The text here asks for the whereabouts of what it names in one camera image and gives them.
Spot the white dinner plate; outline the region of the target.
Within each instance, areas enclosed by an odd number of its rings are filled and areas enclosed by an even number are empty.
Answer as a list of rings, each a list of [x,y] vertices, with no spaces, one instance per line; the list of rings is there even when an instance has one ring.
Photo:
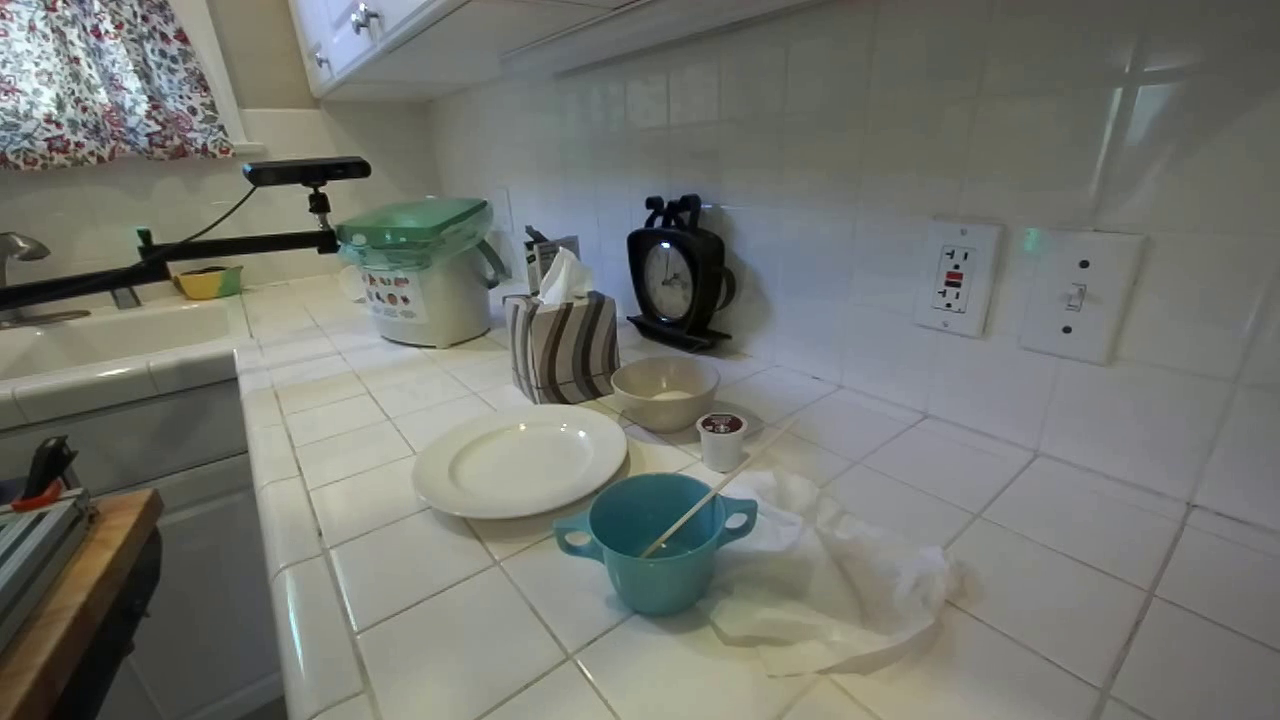
[[[444,433],[416,454],[414,482],[444,516],[516,519],[584,501],[624,454],[628,436],[612,416],[529,409]]]

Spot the wooden side table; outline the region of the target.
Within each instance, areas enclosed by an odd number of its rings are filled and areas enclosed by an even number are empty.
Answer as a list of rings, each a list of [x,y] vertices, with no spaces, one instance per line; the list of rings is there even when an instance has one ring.
[[[92,503],[32,617],[0,652],[0,720],[92,720],[162,583],[162,509],[148,489]]]

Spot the white power outlet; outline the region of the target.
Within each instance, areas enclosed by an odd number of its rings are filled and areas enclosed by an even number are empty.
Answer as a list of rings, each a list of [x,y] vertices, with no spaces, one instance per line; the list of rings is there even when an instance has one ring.
[[[982,336],[987,324],[999,230],[993,225],[936,221],[927,240],[922,324],[933,330]]]

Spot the white upper cabinet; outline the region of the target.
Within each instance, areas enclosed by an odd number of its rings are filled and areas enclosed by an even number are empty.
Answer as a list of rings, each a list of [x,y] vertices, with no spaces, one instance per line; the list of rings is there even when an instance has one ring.
[[[321,99],[432,99],[563,75],[809,0],[288,0]]]

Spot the white cloth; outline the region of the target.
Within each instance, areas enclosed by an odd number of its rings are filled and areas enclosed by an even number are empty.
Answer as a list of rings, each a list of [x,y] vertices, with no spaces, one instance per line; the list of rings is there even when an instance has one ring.
[[[758,526],[715,555],[698,611],[739,664],[886,669],[933,637],[962,586],[941,542],[872,524],[796,473],[748,467],[728,491],[758,503]]]

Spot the white bin green lid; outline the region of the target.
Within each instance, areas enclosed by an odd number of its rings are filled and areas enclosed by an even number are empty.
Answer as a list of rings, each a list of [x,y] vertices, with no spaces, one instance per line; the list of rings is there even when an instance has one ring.
[[[491,327],[488,291],[508,275],[486,198],[410,198],[340,226],[363,305],[393,345],[451,348]]]

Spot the black mantel clock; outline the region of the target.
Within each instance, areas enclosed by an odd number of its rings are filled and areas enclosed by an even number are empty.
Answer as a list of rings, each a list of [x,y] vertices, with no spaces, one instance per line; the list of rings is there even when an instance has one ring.
[[[638,330],[683,350],[715,350],[715,310],[735,299],[723,240],[699,225],[698,195],[647,195],[647,215],[628,236]]]

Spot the striped tissue box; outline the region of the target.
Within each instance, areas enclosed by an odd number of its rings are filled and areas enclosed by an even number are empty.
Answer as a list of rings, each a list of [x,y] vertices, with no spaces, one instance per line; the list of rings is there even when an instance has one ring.
[[[618,299],[556,248],[537,288],[508,299],[516,389],[531,404],[584,404],[612,390]]]

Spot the floral curtain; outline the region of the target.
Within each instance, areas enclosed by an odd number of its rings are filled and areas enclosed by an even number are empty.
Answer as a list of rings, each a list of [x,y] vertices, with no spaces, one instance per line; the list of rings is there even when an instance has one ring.
[[[234,136],[173,0],[0,0],[0,165],[225,159]]]

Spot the cream ceramic bowl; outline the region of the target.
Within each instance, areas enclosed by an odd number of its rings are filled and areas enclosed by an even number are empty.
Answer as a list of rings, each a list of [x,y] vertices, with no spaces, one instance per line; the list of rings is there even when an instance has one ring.
[[[715,372],[683,355],[633,358],[612,374],[622,413],[647,433],[690,433],[715,389]]]

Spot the white light switch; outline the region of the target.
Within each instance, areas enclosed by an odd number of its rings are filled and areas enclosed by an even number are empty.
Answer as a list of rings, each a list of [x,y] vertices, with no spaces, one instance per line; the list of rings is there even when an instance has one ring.
[[[1020,345],[1044,355],[1108,363],[1142,256],[1146,240],[1115,230],[1041,230],[1028,240]]]

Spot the small white pod cup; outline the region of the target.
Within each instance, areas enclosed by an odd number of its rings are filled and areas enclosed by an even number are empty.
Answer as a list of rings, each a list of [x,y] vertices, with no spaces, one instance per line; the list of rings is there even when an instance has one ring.
[[[739,413],[706,413],[698,436],[712,467],[731,467],[744,454],[748,421]]]

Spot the teal two-handled cup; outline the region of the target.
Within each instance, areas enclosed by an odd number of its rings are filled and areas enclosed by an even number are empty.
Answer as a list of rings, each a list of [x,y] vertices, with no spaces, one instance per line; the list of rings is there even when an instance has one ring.
[[[562,550],[600,560],[633,611],[671,617],[709,591],[715,550],[744,538],[758,513],[758,501],[721,494],[706,481],[647,473],[612,482],[553,536]]]

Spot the wooden chopstick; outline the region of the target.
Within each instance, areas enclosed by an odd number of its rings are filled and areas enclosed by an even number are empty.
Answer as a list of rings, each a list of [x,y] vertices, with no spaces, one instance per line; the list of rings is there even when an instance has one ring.
[[[715,548],[721,526],[715,526],[715,503],[721,503],[721,489],[706,489],[706,491],[683,491],[678,482],[647,482],[643,501],[653,503],[653,519],[668,519],[640,550],[640,560],[658,560],[658,555],[679,555],[683,548]]]

